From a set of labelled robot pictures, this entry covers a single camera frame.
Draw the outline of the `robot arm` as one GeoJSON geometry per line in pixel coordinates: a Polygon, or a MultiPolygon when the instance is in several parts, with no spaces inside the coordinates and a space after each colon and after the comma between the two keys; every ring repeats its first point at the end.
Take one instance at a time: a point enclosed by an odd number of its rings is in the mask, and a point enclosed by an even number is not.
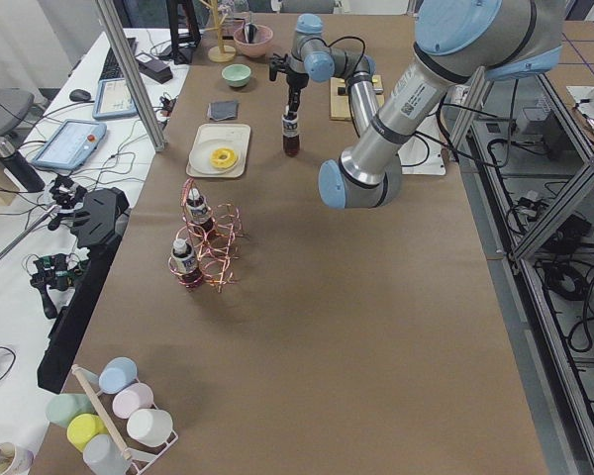
{"type": "Polygon", "coordinates": [[[561,53],[565,5],[561,1],[426,1],[416,25],[414,56],[390,97],[379,104],[373,62],[361,52],[326,44],[323,21],[299,16],[291,51],[274,56],[269,78],[284,73],[289,85],[284,123],[297,116],[309,81],[346,83],[358,142],[318,177],[330,208],[375,208],[391,202],[402,180],[398,152],[444,98],[478,68],[488,80],[521,79],[553,69],[561,53]]]}

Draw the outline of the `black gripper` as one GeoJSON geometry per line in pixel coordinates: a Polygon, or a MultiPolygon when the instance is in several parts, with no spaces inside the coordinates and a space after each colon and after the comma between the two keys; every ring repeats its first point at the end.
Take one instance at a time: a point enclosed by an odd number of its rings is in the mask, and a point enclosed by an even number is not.
{"type": "Polygon", "coordinates": [[[269,59],[268,68],[270,81],[275,81],[279,73],[286,75],[289,87],[286,117],[296,118],[300,106],[301,90],[307,87],[307,74],[292,66],[288,54],[281,56],[274,53],[269,59]]]}

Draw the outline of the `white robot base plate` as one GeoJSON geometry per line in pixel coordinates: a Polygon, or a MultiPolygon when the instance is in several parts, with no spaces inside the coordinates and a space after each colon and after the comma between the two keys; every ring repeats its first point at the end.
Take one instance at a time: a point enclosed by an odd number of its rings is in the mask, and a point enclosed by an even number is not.
{"type": "Polygon", "coordinates": [[[445,160],[442,157],[442,140],[436,128],[420,128],[423,137],[409,139],[398,151],[404,175],[444,176],[445,160]]]}

